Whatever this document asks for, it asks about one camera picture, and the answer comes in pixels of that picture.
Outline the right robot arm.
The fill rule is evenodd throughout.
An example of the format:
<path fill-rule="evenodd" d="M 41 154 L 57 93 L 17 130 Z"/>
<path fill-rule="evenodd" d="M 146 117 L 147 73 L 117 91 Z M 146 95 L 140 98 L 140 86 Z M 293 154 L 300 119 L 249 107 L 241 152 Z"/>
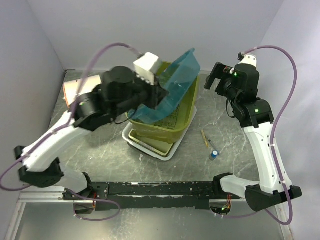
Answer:
<path fill-rule="evenodd" d="M 209 90 L 216 79 L 220 81 L 215 92 L 231 105 L 233 118 L 239 121 L 250 142 L 259 174 L 259 181 L 239 178 L 232 173 L 217 175 L 213 179 L 212 193 L 218 199 L 228 194 L 244 198 L 255 212 L 302 196 L 301 188 L 289 179 L 281 157 L 272 155 L 276 147 L 272 136 L 275 119 L 270 104 L 257 96 L 259 78 L 252 64 L 239 63 L 230 67 L 217 62 L 204 85 Z"/>

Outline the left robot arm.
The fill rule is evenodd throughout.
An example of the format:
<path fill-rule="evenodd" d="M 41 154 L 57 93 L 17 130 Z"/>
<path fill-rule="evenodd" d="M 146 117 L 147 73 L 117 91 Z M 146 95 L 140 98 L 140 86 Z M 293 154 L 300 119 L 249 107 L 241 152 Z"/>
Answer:
<path fill-rule="evenodd" d="M 20 181 L 29 187 L 63 187 L 83 200 L 89 199 L 94 192 L 89 175 L 64 166 L 61 153 L 77 139 L 112 123 L 125 112 L 140 105 L 155 109 L 167 95 L 158 72 L 158 68 L 135 66 L 131 70 L 116 66 L 65 84 L 68 110 L 40 139 L 14 149 L 17 160 L 22 162 L 18 170 Z"/>

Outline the translucent blue plastic container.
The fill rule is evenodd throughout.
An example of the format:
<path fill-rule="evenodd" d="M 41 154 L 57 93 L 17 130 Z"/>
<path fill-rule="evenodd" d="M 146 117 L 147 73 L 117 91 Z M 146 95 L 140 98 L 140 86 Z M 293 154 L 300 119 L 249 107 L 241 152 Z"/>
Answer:
<path fill-rule="evenodd" d="M 145 124 L 152 124 L 168 117 L 181 103 L 183 97 L 195 81 L 200 72 L 200 65 L 191 48 L 158 76 L 160 85 L 167 90 L 168 95 L 156 109 L 140 105 L 137 110 L 130 110 L 127 114 L 131 120 L 139 120 Z"/>

